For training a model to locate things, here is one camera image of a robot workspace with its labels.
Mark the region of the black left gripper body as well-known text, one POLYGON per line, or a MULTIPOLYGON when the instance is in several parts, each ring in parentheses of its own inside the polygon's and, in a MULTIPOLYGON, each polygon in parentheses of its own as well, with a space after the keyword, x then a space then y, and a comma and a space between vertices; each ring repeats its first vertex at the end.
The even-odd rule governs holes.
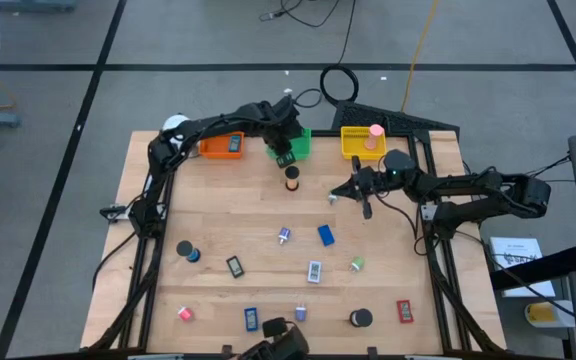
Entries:
POLYGON ((266 144, 275 153, 287 153, 292 149, 290 140, 300 137, 303 127, 297 117, 299 111, 292 97, 283 97, 267 112, 266 144))

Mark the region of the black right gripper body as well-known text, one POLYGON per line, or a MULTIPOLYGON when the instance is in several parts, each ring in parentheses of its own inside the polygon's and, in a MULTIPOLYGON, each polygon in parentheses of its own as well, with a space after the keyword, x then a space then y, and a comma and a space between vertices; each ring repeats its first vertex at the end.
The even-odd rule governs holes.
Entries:
POLYGON ((372 218, 372 207, 368 200, 370 195, 378 193, 376 189, 379 173, 372 167, 362 167, 357 155, 351 158, 352 175, 351 188, 354 191, 354 197, 362 206, 362 214, 365 219, 372 218))

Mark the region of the pink spool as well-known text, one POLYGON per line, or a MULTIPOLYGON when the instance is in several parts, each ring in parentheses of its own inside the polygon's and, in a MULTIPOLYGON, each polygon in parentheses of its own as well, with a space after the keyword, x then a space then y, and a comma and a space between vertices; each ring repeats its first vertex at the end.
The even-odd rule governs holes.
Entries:
POLYGON ((377 148, 379 138, 384 134, 384 128, 379 124, 373 124, 369 127, 369 135, 364 141, 364 147, 368 150, 377 148))

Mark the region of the black case with label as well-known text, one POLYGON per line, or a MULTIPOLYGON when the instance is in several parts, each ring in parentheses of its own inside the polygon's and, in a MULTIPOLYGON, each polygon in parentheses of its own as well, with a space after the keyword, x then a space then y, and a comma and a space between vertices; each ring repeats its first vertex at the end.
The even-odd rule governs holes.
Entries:
POLYGON ((237 256, 232 256, 226 260, 227 266, 234 278, 239 278, 245 274, 243 267, 237 256))

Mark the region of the yellow plastic basket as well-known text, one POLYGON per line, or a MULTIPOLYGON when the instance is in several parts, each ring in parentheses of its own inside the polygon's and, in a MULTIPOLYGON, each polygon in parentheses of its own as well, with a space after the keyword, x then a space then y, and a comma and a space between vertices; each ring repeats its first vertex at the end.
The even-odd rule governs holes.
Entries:
POLYGON ((364 141, 369 135, 369 127, 344 126, 341 128, 341 150, 345 159, 351 159, 353 155, 357 155, 360 160, 379 160, 386 153, 385 129, 375 150, 368 150, 364 147, 364 141))

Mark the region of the black perforated panel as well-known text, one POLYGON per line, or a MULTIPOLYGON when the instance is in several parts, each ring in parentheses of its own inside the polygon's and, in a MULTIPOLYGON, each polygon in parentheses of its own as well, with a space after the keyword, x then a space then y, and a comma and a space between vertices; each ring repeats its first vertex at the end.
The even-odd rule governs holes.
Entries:
POLYGON ((348 101, 338 103, 331 129, 339 130, 345 126, 369 127, 374 124, 383 127, 389 136, 416 130, 453 131, 456 135, 460 133, 460 127, 456 125, 348 101))

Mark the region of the orange plastic basket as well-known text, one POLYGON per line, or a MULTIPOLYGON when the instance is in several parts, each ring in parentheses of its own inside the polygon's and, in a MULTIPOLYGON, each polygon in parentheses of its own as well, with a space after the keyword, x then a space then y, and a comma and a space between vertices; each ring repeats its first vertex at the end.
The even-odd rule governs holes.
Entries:
POLYGON ((231 132, 225 135, 210 137, 200 141, 199 154, 209 159, 239 159, 243 154, 244 133, 241 131, 231 132), (241 137, 241 146, 239 153, 230 153, 228 151, 229 139, 232 135, 241 137))

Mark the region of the white mushroom-shaped table lamp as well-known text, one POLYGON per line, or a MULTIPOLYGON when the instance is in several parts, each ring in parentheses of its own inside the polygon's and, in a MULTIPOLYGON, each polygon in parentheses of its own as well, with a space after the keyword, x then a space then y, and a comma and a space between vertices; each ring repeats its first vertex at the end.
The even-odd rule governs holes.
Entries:
MULTIPOLYGON (((178 125, 180 125, 182 122, 188 121, 189 118, 187 116, 185 116, 184 114, 178 113, 175 114, 171 117, 169 117, 163 124, 162 126, 162 131, 166 131, 166 130, 171 130, 173 128, 176 128, 178 125)), ((170 143, 173 144, 176 148, 178 148, 181 145, 181 141, 180 140, 176 140, 176 139, 171 139, 170 143)), ((189 157, 190 158, 195 158, 199 156, 199 148, 198 148, 198 144, 194 145, 192 147, 192 149, 189 151, 189 157)))

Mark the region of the dark spool with black cap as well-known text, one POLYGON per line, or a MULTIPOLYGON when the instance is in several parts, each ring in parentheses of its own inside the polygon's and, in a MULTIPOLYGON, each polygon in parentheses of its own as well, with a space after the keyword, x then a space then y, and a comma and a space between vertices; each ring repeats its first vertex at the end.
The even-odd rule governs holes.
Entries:
POLYGON ((350 313, 349 321, 353 327, 365 328, 373 323, 373 315, 370 310, 360 308, 350 313))

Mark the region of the blue spool with black cap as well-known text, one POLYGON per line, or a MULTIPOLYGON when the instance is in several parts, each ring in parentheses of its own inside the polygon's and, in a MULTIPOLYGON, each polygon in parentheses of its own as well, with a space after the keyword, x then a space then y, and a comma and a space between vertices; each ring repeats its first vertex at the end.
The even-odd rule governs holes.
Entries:
POLYGON ((201 257, 201 252, 190 241, 182 240, 176 246, 177 254, 189 263, 196 263, 201 257))

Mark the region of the black bulky object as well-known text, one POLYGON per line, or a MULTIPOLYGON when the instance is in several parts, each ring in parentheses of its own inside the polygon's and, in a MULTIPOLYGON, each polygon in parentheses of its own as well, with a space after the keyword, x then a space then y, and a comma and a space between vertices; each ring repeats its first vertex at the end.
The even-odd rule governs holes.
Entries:
POLYGON ((262 324, 264 340, 237 356, 237 360, 307 360, 308 342, 296 323, 278 317, 262 324))

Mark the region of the black slanted bar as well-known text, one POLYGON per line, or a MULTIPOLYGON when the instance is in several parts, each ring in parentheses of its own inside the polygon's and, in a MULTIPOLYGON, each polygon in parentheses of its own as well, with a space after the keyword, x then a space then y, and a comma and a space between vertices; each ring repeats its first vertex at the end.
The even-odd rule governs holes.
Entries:
POLYGON ((507 290, 538 283, 576 272, 576 246, 518 265, 490 273, 494 290, 507 290))

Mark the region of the yellow roll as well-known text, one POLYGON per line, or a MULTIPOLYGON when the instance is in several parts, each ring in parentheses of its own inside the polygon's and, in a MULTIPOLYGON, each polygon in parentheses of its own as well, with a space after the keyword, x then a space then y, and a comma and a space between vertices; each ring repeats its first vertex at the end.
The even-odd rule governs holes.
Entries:
POLYGON ((574 328, 575 318, 570 315, 572 302, 569 300, 556 300, 528 304, 524 308, 527 322, 535 328, 574 328))

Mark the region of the grey furniture foot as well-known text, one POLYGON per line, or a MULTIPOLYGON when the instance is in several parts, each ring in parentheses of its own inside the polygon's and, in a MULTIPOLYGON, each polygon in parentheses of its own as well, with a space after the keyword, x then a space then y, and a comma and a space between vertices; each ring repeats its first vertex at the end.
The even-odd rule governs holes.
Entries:
POLYGON ((0 11, 8 12, 72 12, 77 0, 0 0, 0 11))

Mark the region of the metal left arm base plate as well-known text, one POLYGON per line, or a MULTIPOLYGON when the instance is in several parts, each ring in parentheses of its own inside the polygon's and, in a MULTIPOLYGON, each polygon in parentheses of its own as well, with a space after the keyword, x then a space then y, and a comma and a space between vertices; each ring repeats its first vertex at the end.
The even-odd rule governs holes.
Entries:
POLYGON ((113 204, 99 210, 100 215, 108 222, 127 220, 130 206, 113 204))

